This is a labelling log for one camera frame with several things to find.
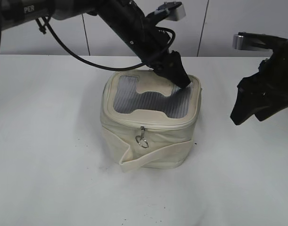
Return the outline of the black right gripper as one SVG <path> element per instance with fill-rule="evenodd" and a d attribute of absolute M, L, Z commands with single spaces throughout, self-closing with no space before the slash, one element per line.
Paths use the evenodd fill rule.
<path fill-rule="evenodd" d="M 288 108 L 288 59 L 263 60 L 258 72 L 242 78 L 237 89 L 230 115 L 235 125 L 241 125 L 253 115 L 264 121 Z"/>

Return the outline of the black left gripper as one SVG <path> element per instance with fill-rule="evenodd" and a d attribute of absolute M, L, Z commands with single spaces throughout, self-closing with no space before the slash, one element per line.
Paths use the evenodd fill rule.
<path fill-rule="evenodd" d="M 96 12 L 141 59 L 138 65 L 115 70 L 128 71 L 146 65 L 179 88 L 190 84 L 179 52 L 168 53 L 174 32 L 156 26 L 169 16 L 169 9 L 161 7 L 146 16 L 133 0 L 101 0 Z"/>

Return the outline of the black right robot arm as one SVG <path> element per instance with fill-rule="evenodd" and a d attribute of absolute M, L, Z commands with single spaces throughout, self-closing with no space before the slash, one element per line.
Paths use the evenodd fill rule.
<path fill-rule="evenodd" d="M 263 60 L 258 72 L 244 77 L 230 115 L 235 125 L 241 125 L 254 115 L 264 121 L 288 108 L 288 38 L 266 34 L 239 32 L 233 37 L 237 50 L 271 49 L 273 54 Z"/>

